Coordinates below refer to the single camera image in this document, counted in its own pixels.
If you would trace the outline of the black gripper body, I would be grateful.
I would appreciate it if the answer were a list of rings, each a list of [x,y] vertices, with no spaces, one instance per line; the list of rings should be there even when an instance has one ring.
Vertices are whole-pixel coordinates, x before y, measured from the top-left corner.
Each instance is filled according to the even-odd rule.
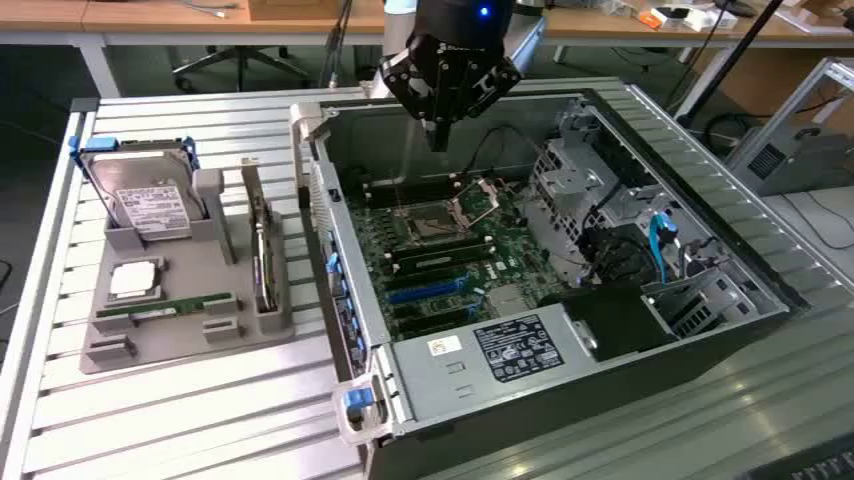
[[[409,57],[431,61],[441,44],[488,58],[504,56],[503,39],[513,13],[513,1],[419,1],[409,35]]]

